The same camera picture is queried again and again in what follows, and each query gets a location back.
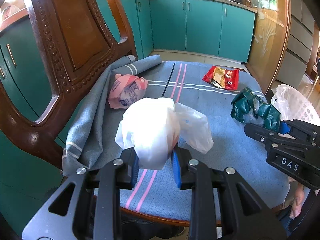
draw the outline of cabinet handle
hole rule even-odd
[[[11,58],[11,60],[12,60],[12,63],[13,63],[13,65],[14,65],[14,67],[16,67],[16,66],[17,66],[17,64],[16,64],[16,62],[14,61],[14,58],[13,58],[13,56],[12,56],[12,52],[11,52],[11,48],[10,48],[10,44],[7,44],[7,49],[8,49],[8,52],[9,52],[10,58]]]
[[[2,79],[5,79],[5,75],[4,75],[4,73],[3,73],[2,69],[1,69],[1,67],[0,67],[0,74],[2,75]]]

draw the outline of pink stripe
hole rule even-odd
[[[179,77],[180,77],[181,68],[182,68],[182,63],[180,63],[180,69],[179,69],[178,76],[177,76],[177,79],[176,79],[176,83],[174,84],[174,87],[173,87],[172,94],[171,94],[170,98],[173,98],[174,92],[176,90],[176,87],[177,87],[177,84],[178,84],[178,81],[179,81]]]
[[[153,171],[153,174],[152,174],[152,177],[151,177],[151,179],[150,179],[150,181],[149,181],[148,187],[147,187],[146,191],[144,192],[142,198],[140,199],[140,201],[139,201],[139,203],[138,203],[138,206],[137,206],[137,208],[136,208],[136,212],[139,212],[139,211],[140,211],[140,208],[141,208],[141,206],[142,206],[142,203],[143,203],[144,199],[146,198],[146,196],[148,195],[148,192],[149,192],[149,190],[151,189],[151,186],[152,186],[152,184],[153,184],[153,181],[155,180],[156,174],[157,174],[157,170],[154,170],[154,171]]]
[[[129,208],[129,205],[130,205],[130,202],[133,200],[133,197],[134,195],[137,193],[142,181],[143,181],[143,178],[144,176],[146,175],[148,170],[143,170],[143,173],[138,181],[138,184],[136,185],[136,187],[134,188],[133,192],[131,193],[131,196],[128,198],[127,200],[127,203],[125,204],[125,208]]]
[[[176,103],[179,101],[179,98],[180,98],[180,94],[181,94],[181,90],[182,90],[183,82],[184,82],[184,77],[186,75],[186,70],[187,70],[187,64],[184,65],[184,72],[183,72],[182,81],[181,81],[181,85],[180,85],[180,89],[179,89]]]

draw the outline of blue cloth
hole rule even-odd
[[[145,97],[158,98],[164,92],[174,62],[157,63],[155,66],[156,58],[148,57],[144,60],[144,63],[150,61],[150,68],[141,73],[141,76],[149,81]],[[246,86],[263,100],[265,97],[256,80],[245,72],[239,73],[238,91],[226,91],[211,86],[202,81],[210,67],[211,65],[202,63],[176,62],[164,96],[170,98],[172,95],[174,101],[179,98],[180,103],[205,114],[209,120],[214,145],[203,155],[182,139],[178,144],[188,149],[193,158],[206,163],[210,168],[223,170],[229,166],[234,167],[270,208],[275,207],[284,201],[289,191],[288,177],[266,163],[264,145],[247,137],[243,124],[230,117],[231,101]],[[117,71],[114,66],[112,69],[113,71],[106,73],[106,70],[101,75],[104,80]],[[115,135],[125,109],[110,109],[105,100],[107,95],[104,94],[107,94],[105,90],[109,84],[100,82],[100,79],[92,88],[95,92],[91,91],[84,99],[84,105],[69,131],[66,149],[79,158],[66,154],[63,158],[64,174],[70,174],[80,166],[100,168],[121,154],[122,149],[115,143]],[[214,196],[217,219],[220,219],[216,190]],[[180,191],[177,188],[171,161],[168,160],[160,171],[140,170],[135,189],[120,191],[120,204],[145,214],[190,220],[191,190]]]

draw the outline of blue gripper pad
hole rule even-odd
[[[134,187],[138,180],[138,174],[139,174],[139,158],[136,155],[134,159],[134,163],[131,170],[131,186]]]
[[[174,181],[176,182],[178,188],[180,188],[181,187],[180,164],[179,164],[178,156],[175,150],[173,150],[172,152],[171,162],[172,162]]]
[[[290,133],[290,128],[283,121],[280,122],[279,133],[281,133],[281,134]]]

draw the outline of white plastic basket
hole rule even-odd
[[[271,104],[281,113],[281,120],[298,119],[320,126],[320,118],[312,104],[299,91],[279,85]]]

